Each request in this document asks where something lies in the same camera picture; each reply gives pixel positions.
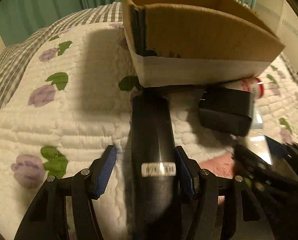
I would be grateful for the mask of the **black cylindrical device with label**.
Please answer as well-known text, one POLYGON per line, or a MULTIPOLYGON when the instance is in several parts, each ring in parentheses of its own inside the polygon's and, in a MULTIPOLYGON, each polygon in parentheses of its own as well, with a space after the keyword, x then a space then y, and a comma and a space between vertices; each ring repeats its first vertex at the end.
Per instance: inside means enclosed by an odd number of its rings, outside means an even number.
POLYGON ((181 239, 176 147, 161 96, 133 98, 131 167, 134 239, 181 239))

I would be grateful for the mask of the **white floral quilted blanket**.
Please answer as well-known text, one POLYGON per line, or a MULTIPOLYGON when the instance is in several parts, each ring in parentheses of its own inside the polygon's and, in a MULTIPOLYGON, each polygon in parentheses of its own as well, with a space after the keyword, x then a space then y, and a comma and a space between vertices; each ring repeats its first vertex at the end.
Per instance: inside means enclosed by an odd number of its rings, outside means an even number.
MULTIPOLYGON (((89 167, 108 145, 117 147, 117 162, 108 187, 94 207, 104 239, 131 239, 130 195, 131 99, 134 72, 120 23, 74 27, 59 38, 33 46, 28 63, 6 66, 24 75, 10 101, 0 110, 0 233, 14 239, 20 222, 48 175, 70 177, 89 167), (49 61, 42 53, 69 42, 61 56, 49 61), (60 73, 64 90, 51 84, 60 73)), ((265 135, 298 143, 298 84, 277 57, 260 76, 264 96, 256 101, 265 135)), ((171 88, 170 102, 176 145, 198 162, 233 152, 230 136, 199 123, 202 89, 171 88)))

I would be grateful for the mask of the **green curtain left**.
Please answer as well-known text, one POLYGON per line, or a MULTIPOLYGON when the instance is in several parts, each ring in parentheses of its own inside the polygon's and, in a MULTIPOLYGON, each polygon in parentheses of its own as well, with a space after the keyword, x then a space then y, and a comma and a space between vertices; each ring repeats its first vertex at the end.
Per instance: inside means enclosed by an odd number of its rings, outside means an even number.
POLYGON ((84 9, 120 0, 1 0, 0 36, 5 44, 22 43, 40 28, 84 9))

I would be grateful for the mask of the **black power adapter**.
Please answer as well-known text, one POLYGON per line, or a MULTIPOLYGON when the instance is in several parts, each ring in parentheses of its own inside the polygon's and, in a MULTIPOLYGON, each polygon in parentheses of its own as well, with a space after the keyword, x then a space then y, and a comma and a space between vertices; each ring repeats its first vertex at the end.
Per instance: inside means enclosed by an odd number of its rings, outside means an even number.
POLYGON ((198 103, 203 127, 244 137, 253 118, 253 95, 250 92, 220 86, 208 86, 198 103))

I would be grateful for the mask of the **grey white checkered bedsheet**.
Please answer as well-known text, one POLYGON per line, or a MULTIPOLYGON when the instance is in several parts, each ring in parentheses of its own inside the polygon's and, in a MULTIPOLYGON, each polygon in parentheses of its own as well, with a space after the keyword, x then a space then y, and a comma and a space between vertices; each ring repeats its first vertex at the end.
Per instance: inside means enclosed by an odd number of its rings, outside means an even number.
POLYGON ((122 22, 120 2, 74 12, 37 30, 24 42, 6 47, 0 55, 0 110, 14 95, 30 59, 45 42, 72 27, 105 22, 122 22))

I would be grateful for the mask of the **white louvered wardrobe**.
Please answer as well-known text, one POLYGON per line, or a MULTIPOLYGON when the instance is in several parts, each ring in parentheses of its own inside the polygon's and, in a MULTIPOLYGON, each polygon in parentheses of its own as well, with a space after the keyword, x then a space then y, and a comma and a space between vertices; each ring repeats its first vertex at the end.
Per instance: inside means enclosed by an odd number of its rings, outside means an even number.
POLYGON ((283 53, 298 75, 298 17, 286 0, 257 0, 258 16, 285 44, 283 53))

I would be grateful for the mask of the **white bottle red label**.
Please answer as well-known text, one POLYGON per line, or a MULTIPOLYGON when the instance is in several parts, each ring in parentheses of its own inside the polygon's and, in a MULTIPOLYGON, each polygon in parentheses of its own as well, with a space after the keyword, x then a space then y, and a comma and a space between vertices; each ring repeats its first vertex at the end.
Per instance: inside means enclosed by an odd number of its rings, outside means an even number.
POLYGON ((222 87, 250 92, 254 100, 260 99, 264 95, 264 83, 258 77, 251 77, 237 81, 225 82, 222 87))

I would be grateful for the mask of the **light blue earbuds case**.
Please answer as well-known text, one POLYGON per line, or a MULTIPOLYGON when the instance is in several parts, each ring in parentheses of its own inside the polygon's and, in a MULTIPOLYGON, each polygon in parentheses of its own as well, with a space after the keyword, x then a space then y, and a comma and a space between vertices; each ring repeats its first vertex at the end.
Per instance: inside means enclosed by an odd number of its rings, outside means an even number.
POLYGON ((250 126, 250 130, 252 129, 263 129, 263 119, 261 117, 260 111, 256 105, 254 105, 253 109, 253 117, 252 117, 252 123, 250 126))

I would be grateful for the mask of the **brown cardboard box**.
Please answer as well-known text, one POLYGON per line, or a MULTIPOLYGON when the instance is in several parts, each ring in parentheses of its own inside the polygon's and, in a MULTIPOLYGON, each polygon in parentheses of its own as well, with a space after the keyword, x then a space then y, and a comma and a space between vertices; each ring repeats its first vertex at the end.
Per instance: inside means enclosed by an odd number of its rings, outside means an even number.
POLYGON ((122 0, 143 87, 202 85, 260 75, 284 44, 234 0, 122 0))

